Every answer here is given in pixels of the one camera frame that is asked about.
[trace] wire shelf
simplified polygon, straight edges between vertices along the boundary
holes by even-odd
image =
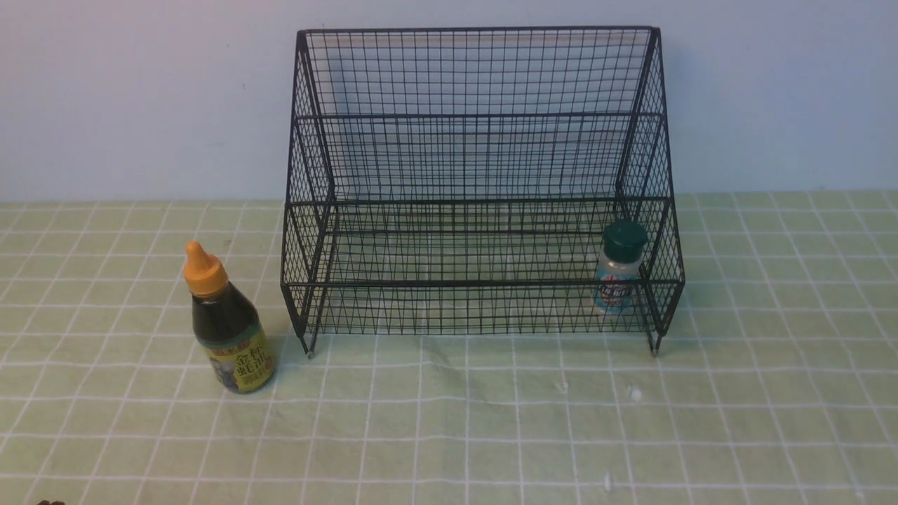
[[[282,289],[320,332],[646,332],[684,275],[655,28],[300,31]],[[594,305],[604,228],[649,233]]]

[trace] bottle label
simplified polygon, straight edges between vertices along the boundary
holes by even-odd
[[[611,273],[604,269],[599,269],[596,277],[600,284],[595,289],[595,304],[604,308],[611,313],[620,313],[623,309],[631,304],[631,294],[633,286],[630,284],[615,284],[615,280],[634,280],[638,278],[636,274],[620,274]]]
[[[243,335],[241,340],[224,347],[206,347],[218,382],[237,393],[258,389],[275,371],[265,332],[253,327]]]

